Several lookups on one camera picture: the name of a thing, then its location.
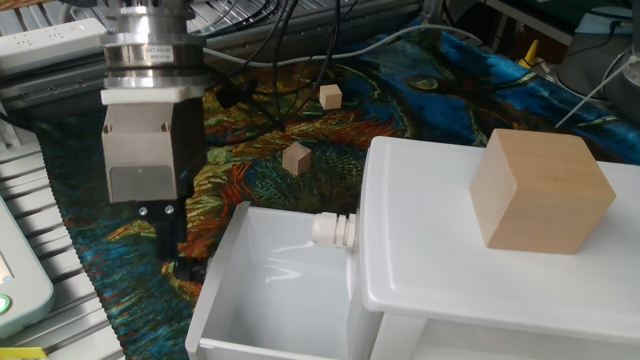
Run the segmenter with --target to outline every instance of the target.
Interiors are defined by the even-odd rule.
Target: electrical outlet
[[[84,19],[0,37],[0,76],[99,53],[105,31],[97,19]]]

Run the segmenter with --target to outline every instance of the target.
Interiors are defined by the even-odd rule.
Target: green light
[[[4,314],[11,307],[11,298],[7,295],[0,295],[0,315]]]

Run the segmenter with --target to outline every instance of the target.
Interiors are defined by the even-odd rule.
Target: colorful fabric
[[[279,70],[283,112],[306,98],[309,87],[296,89],[317,72],[318,64]],[[252,77],[271,84],[269,71],[244,76]],[[355,211],[375,136],[485,146],[494,128],[555,131],[579,101],[509,60],[427,31],[339,62],[325,82],[342,89],[342,108],[324,111],[314,96],[287,121],[284,133],[272,131],[254,108],[223,110],[207,94],[205,123],[213,146],[188,203],[184,256],[212,254],[245,200],[309,213]],[[275,112],[270,86],[258,90],[263,95],[256,100]],[[137,219],[135,206],[109,204],[103,119],[98,112],[39,125],[53,193],[127,358],[186,359],[184,340],[200,286],[176,280],[171,266],[158,264],[153,230]],[[593,106],[558,131],[582,136],[599,160],[640,164],[638,128]],[[282,150],[295,141],[313,151],[311,169],[299,177],[280,166]]]

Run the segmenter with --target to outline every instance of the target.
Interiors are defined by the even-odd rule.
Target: small wooden cube
[[[300,175],[311,166],[311,150],[293,143],[282,152],[282,167],[294,175]]]
[[[338,85],[320,86],[320,104],[325,110],[340,109],[342,107],[342,91]]]
[[[487,247],[574,254],[616,195],[577,136],[496,129],[470,187]]]

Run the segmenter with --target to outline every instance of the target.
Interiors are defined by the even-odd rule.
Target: white tube fitting
[[[355,245],[356,227],[356,214],[349,215],[349,219],[334,213],[317,214],[313,218],[311,241],[320,246],[350,250]]]

